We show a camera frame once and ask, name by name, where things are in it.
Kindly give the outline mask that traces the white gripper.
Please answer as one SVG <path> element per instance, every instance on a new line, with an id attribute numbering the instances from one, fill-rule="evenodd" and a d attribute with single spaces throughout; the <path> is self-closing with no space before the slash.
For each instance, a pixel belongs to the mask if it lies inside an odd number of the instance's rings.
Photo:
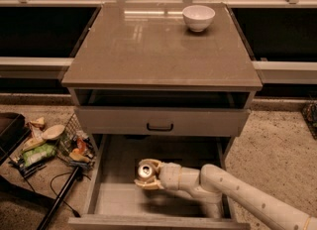
<path id="1" fill-rule="evenodd" d="M 158 179 L 143 181 L 135 179 L 136 186 L 145 190 L 179 190 L 179 175 L 181 165 L 174 163 L 162 163 L 155 159 L 143 159 L 139 162 L 139 168 L 144 171 L 159 172 Z"/>

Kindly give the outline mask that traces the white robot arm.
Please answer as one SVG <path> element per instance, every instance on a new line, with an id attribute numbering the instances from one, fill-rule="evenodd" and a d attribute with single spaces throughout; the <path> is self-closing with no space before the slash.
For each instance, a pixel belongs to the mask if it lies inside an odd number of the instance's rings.
<path id="1" fill-rule="evenodd" d="M 181 190 L 201 200 L 206 212 L 220 212 L 222 194 L 251 212 L 271 230 L 317 230 L 317 218 L 243 182 L 215 165 L 200 170 L 154 159 L 139 162 L 135 184 L 147 190 Z"/>

